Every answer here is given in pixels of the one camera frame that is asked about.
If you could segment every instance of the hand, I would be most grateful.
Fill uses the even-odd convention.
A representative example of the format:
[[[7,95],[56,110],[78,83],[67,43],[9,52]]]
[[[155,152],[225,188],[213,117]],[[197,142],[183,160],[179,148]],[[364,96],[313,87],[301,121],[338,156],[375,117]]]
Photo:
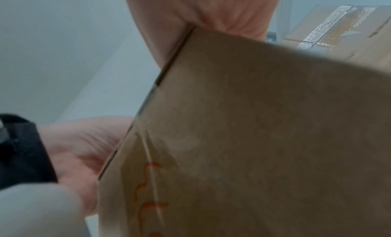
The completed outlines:
[[[59,183],[80,196],[85,216],[95,212],[98,174],[132,121],[101,117],[38,128]]]
[[[278,0],[127,0],[161,67],[189,25],[265,40]]]

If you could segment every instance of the cardboard box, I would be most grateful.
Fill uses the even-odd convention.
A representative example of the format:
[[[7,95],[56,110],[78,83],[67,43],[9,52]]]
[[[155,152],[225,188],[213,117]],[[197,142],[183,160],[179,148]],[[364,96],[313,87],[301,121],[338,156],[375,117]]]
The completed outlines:
[[[317,6],[282,44],[391,71],[391,6]]]
[[[99,181],[101,237],[390,236],[391,77],[194,29]]]

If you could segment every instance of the skin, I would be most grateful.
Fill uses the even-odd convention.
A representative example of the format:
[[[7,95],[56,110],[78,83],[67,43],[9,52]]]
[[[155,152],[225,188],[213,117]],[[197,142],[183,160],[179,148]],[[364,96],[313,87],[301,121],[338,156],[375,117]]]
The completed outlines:
[[[169,59],[186,29],[201,26],[265,40],[278,0],[127,0],[157,64]],[[59,183],[75,191],[85,216],[95,213],[98,174],[132,118],[102,117],[40,127]]]

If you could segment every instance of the black sleeve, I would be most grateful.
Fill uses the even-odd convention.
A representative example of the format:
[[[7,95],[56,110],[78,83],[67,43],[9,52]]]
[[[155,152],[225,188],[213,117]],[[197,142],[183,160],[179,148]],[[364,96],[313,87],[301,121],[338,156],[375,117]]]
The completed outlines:
[[[10,114],[0,114],[0,120],[0,189],[57,182],[36,125]]]

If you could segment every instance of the palm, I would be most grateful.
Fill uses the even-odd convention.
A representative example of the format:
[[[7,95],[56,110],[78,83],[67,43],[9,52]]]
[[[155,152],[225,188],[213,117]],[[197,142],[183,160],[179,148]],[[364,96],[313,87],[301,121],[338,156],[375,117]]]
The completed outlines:
[[[80,196],[85,215],[94,213],[98,174],[131,122],[130,117],[103,117],[39,129],[59,183]]]
[[[163,66],[189,24],[264,40],[278,0],[127,0],[156,62]]]

